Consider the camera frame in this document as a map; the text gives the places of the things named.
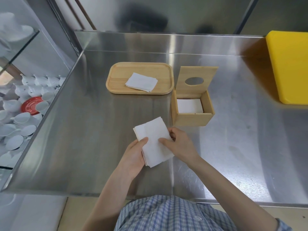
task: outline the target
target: open box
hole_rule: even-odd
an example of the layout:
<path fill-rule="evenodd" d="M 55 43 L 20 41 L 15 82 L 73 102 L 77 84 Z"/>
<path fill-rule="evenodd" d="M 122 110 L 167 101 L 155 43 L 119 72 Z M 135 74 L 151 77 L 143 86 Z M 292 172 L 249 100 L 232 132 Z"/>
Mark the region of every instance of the open box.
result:
<path fill-rule="evenodd" d="M 171 97 L 171 113 L 174 126 L 205 126 L 215 112 L 207 91 L 218 67 L 216 66 L 181 66 L 176 88 Z M 188 85 L 190 78 L 202 78 L 198 85 Z M 177 99 L 200 99 L 203 113 L 179 113 Z"/>

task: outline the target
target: stack of napkins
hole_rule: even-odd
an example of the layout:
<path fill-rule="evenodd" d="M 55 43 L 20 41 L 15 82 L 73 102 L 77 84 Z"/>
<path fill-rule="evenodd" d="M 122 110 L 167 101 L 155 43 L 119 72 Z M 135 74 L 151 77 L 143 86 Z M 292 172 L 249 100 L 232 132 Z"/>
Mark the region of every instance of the stack of napkins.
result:
<path fill-rule="evenodd" d="M 156 78 L 133 73 L 125 85 L 130 88 L 151 92 L 156 86 L 157 82 L 158 80 Z"/>
<path fill-rule="evenodd" d="M 146 166 L 154 167 L 174 156 L 167 147 L 158 141 L 159 138 L 166 138 L 172 141 L 169 131 L 161 117 L 136 126 L 133 130 L 138 141 L 144 137 L 149 138 L 148 142 L 142 148 L 142 155 Z"/>
<path fill-rule="evenodd" d="M 177 99 L 179 113 L 203 113 L 200 99 Z"/>

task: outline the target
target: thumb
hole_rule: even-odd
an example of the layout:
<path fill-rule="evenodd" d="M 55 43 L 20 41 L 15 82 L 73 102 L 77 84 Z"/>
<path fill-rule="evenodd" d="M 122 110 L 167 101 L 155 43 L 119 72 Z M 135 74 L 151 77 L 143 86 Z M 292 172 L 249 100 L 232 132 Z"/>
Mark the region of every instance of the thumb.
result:
<path fill-rule="evenodd" d="M 148 137 L 144 137 L 142 140 L 140 140 L 134 147 L 138 147 L 138 148 L 142 148 L 147 142 L 148 142 L 149 138 Z"/>
<path fill-rule="evenodd" d="M 166 146 L 170 151 L 173 150 L 173 147 L 175 145 L 174 141 L 170 141 L 170 140 L 165 139 L 165 138 L 159 138 L 158 141 L 160 143 L 162 143 L 164 146 Z"/>

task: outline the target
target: yellow cutting board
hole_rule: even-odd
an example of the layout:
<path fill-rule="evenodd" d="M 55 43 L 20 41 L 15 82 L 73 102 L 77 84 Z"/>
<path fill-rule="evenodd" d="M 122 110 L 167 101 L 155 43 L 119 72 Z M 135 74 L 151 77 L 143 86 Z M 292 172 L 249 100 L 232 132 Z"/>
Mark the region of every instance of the yellow cutting board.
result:
<path fill-rule="evenodd" d="M 271 31 L 266 43 L 280 101 L 308 105 L 308 33 Z"/>

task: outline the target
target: blue checkered shirt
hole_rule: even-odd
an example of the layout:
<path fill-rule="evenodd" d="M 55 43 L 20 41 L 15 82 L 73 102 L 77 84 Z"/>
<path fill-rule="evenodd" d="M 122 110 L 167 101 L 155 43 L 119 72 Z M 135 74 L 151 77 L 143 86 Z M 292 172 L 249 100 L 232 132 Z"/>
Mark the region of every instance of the blue checkered shirt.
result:
<path fill-rule="evenodd" d="M 277 231 L 291 231 L 277 219 Z M 155 195 L 129 202 L 119 215 L 115 230 L 237 230 L 225 213 L 208 204 L 176 196 Z"/>

